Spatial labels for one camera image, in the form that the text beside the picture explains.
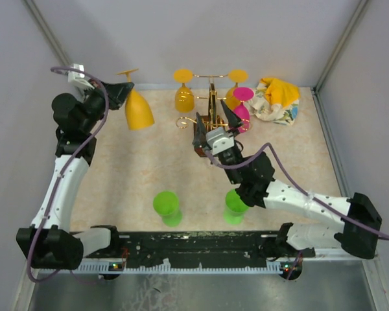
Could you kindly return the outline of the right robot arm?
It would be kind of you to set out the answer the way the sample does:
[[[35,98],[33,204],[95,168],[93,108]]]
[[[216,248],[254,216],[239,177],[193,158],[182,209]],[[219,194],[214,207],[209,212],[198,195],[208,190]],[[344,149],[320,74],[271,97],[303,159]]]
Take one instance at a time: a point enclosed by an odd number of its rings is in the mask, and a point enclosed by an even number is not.
[[[235,141],[243,121],[226,103],[221,105],[229,123],[208,130],[197,114],[193,146],[225,171],[243,204],[288,211],[315,221],[282,225],[277,250],[289,257],[304,249],[341,248],[354,257],[373,259],[384,233],[380,231],[382,218],[369,197],[358,192],[350,198],[311,194],[292,178],[289,184],[275,179],[275,169],[265,153],[272,145],[266,143],[254,155],[244,157]]]

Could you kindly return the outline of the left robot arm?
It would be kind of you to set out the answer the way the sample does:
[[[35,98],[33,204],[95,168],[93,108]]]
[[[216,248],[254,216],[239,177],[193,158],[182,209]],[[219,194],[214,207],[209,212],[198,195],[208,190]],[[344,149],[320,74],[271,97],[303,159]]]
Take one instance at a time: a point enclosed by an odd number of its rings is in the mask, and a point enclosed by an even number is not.
[[[69,228],[79,186],[97,145],[94,127],[107,117],[108,110],[118,110],[133,88],[131,82],[103,83],[87,90],[83,102],[69,93],[53,99],[53,119],[58,125],[53,176],[32,223],[16,235],[31,268],[75,270],[84,257],[98,251],[108,257],[121,252],[122,242],[113,225],[96,225],[77,234]]]

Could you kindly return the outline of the yellow wine glass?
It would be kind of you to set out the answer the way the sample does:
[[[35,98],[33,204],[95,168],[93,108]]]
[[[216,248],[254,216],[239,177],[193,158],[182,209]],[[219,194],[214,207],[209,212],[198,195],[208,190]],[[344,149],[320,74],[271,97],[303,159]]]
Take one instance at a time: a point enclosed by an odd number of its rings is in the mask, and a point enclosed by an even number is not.
[[[134,87],[126,99],[124,113],[129,130],[142,130],[155,124],[147,100]]]
[[[226,93],[226,105],[229,109],[234,110],[241,102],[234,97],[233,92],[238,88],[240,83],[248,80],[248,73],[243,69],[233,69],[228,74],[229,79],[234,85]]]
[[[176,70],[173,74],[173,78],[175,81],[181,83],[174,98],[175,108],[181,113],[188,113],[192,111],[195,106],[193,92],[187,86],[192,80],[193,74],[189,69],[183,68]]]

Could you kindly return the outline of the green wine glass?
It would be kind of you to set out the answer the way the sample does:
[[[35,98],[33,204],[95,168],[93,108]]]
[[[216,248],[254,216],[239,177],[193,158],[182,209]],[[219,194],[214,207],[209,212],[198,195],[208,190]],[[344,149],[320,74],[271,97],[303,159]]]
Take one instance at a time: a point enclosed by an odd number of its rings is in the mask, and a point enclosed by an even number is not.
[[[172,191],[159,192],[153,199],[153,208],[169,227],[176,227],[182,221],[179,199]]]
[[[228,224],[239,225],[244,218],[244,214],[249,209],[236,193],[234,189],[230,190],[225,197],[224,219]]]

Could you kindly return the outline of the pink wine glass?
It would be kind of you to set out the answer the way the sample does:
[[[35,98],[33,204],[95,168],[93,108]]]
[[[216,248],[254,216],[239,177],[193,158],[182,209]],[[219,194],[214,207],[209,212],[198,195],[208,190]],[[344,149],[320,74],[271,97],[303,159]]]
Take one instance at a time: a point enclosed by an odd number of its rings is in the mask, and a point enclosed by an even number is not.
[[[244,103],[253,99],[254,92],[248,87],[238,87],[234,89],[233,96],[240,102],[240,104],[233,110],[242,121],[242,126],[239,128],[239,132],[245,133],[250,129],[251,123],[250,112]]]

